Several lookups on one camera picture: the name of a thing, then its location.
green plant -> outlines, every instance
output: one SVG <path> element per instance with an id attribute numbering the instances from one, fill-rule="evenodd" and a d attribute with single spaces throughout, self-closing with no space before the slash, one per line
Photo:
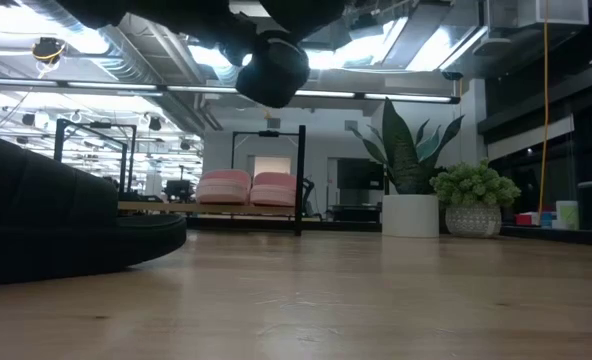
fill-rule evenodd
<path id="1" fill-rule="evenodd" d="M 391 100 L 385 100 L 383 110 L 383 135 L 369 126 L 370 130 L 383 147 L 367 140 L 356 129 L 354 135 L 363 141 L 365 148 L 372 158 L 387 168 L 387 177 L 396 186 L 398 194 L 431 194 L 432 187 L 429 179 L 436 175 L 436 162 L 441 150 L 460 131 L 464 116 L 452 121 L 443 138 L 440 138 L 440 126 L 427 139 L 423 140 L 423 132 L 429 120 L 425 121 L 416 134 L 416 143 L 412 138 L 409 127 L 394 109 Z"/>
<path id="2" fill-rule="evenodd" d="M 509 206 L 520 196 L 520 189 L 514 182 L 490 169 L 487 160 L 478 166 L 454 165 L 429 182 L 445 205 Z"/>

window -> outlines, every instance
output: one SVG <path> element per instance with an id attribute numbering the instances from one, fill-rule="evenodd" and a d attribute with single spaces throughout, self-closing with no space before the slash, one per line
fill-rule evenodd
<path id="1" fill-rule="evenodd" d="M 291 173 L 292 159 L 288 157 L 265 157 L 254 158 L 254 176 L 262 172 L 278 172 L 283 174 Z"/>

red object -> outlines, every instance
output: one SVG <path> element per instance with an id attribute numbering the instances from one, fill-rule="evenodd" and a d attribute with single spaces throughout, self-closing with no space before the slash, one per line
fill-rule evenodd
<path id="1" fill-rule="evenodd" d="M 532 216 L 527 215 L 516 215 L 516 225 L 532 225 Z"/>

potted plant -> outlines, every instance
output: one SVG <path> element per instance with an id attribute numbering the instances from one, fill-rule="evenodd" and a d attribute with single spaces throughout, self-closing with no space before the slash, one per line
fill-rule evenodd
<path id="1" fill-rule="evenodd" d="M 441 150 L 460 131 L 463 116 L 452 121 L 442 139 L 440 126 L 423 139 L 429 120 L 425 121 L 412 138 L 409 127 L 396 113 L 387 99 L 383 111 L 382 136 L 370 126 L 378 145 L 365 139 L 352 129 L 363 141 L 372 158 L 384 165 L 387 177 L 396 187 L 398 195 L 383 197 L 383 235 L 398 237 L 437 237 L 439 233 L 438 198 L 429 180 L 437 173 L 436 162 Z"/>
<path id="2" fill-rule="evenodd" d="M 430 180 L 440 201 L 447 206 L 449 232 L 456 236 L 498 235 L 501 206 L 510 206 L 520 196 L 514 182 L 489 168 L 487 160 L 478 166 L 461 163 Z"/>

pink cushion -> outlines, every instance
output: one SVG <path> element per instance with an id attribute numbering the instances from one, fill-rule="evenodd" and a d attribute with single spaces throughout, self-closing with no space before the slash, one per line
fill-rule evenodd
<path id="1" fill-rule="evenodd" d="M 280 185 L 254 185 L 249 193 L 249 201 L 260 206 L 289 206 L 296 205 L 296 188 Z"/>
<path id="2" fill-rule="evenodd" d="M 247 204 L 251 179 L 241 170 L 216 170 L 203 175 L 196 186 L 199 204 Z"/>
<path id="3" fill-rule="evenodd" d="M 254 178 L 254 186 L 257 185 L 277 185 L 296 190 L 296 176 L 264 172 L 256 175 Z"/>

